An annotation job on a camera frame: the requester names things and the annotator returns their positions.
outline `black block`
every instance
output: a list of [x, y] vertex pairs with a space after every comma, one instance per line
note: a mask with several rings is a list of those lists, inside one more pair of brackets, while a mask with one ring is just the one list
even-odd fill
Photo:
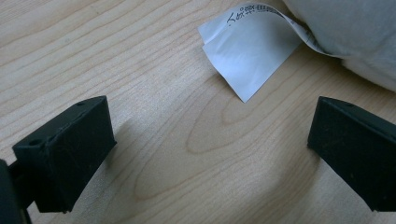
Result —
[[40, 212], [71, 211], [116, 145], [105, 96], [72, 105], [13, 149]]
[[319, 97], [308, 137], [372, 210], [396, 211], [396, 126], [358, 106]]

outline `wooden table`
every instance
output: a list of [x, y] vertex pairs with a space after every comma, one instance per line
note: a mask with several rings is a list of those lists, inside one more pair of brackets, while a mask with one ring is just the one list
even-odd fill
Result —
[[[396, 94], [301, 45], [246, 104], [197, 27], [244, 1], [0, 3], [0, 158], [107, 95], [119, 142], [68, 214], [34, 223], [395, 223], [306, 147], [320, 95], [393, 123]], [[262, 1], [287, 13], [280, 0]]]

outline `wood grain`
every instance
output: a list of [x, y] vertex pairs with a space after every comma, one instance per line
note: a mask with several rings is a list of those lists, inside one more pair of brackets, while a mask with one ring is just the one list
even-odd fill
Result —
[[[2, 1], [0, 158], [107, 95], [117, 146], [72, 213], [34, 223], [395, 223], [306, 148], [317, 99], [396, 123], [396, 95], [301, 45], [246, 104], [197, 27], [243, 1]], [[262, 1], [288, 13], [280, 0]]]

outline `white paper tag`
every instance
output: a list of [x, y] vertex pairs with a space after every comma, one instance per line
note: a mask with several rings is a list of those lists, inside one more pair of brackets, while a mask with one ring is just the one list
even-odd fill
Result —
[[302, 42], [345, 58], [325, 53], [311, 32], [265, 4], [238, 5], [198, 30], [207, 58], [244, 103]]

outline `light wood surface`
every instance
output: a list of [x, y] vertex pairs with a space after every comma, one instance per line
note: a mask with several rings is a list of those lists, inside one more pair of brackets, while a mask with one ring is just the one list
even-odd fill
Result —
[[118, 141], [72, 213], [34, 223], [396, 223], [306, 147], [320, 95], [396, 123], [396, 94], [301, 45], [242, 103], [197, 31], [242, 2], [1, 1], [0, 158], [97, 95]]

